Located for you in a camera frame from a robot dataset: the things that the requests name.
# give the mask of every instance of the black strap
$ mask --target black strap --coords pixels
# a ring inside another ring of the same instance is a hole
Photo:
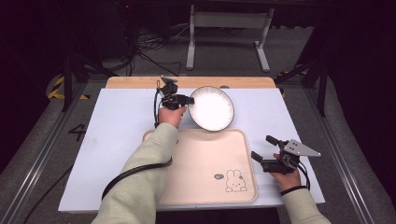
[[[170,166],[172,164],[172,157],[168,162],[165,163],[154,163],[154,164],[149,164],[149,165],[142,165],[135,167],[131,170],[127,170],[124,173],[118,175],[116,178],[114,178],[110,183],[108,183],[107,187],[103,191],[102,194],[102,200],[105,198],[105,196],[108,194],[108,192],[117,184],[119,183],[123,178],[128,177],[130,175],[134,175],[138,172],[145,171],[145,170],[150,170],[150,169],[157,169],[157,168],[163,168]]]
[[[280,195],[285,195],[285,194],[287,194],[287,193],[290,193],[290,192],[292,192],[292,191],[295,191],[295,190],[297,190],[297,189],[306,189],[306,186],[296,186],[296,187],[293,187],[293,188],[291,188],[291,189],[285,189],[285,190],[283,190],[282,192],[280,192]]]

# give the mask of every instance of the white table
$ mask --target white table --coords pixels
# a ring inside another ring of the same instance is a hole
[[[195,89],[179,89],[190,95]],[[235,108],[230,128],[242,130],[248,147],[272,159],[278,147],[267,143],[265,136],[281,140],[300,140],[278,89],[226,89]],[[153,129],[154,89],[103,89],[78,153],[75,166],[61,199],[61,212],[95,212],[103,189],[120,173],[123,164],[141,143],[143,134]],[[199,128],[186,113],[180,129]],[[318,181],[309,160],[301,157],[311,180],[316,203],[324,203]],[[159,205],[159,210],[273,207],[282,204],[275,180],[253,162],[258,197],[251,203],[209,203]]]

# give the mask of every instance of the wooden tray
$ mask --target wooden tray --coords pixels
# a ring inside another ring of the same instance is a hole
[[[145,133],[148,139],[153,131]],[[257,197],[245,134],[179,130],[160,204],[242,203]]]

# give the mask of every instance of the beige sleeve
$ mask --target beige sleeve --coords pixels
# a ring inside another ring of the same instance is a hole
[[[122,168],[122,173],[152,163],[168,162],[177,143],[177,129],[167,123],[157,127]],[[117,183],[102,200],[94,224],[155,223],[156,204],[166,181],[166,168],[146,170]]]
[[[318,210],[308,189],[297,189],[282,197],[293,224],[328,224],[331,223]]]

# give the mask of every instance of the wooden board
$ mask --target wooden board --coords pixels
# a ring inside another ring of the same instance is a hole
[[[228,88],[276,88],[275,82],[270,77],[171,77],[177,79],[180,88],[199,88],[203,86],[228,87]],[[106,88],[111,89],[155,89],[160,77],[111,77]]]

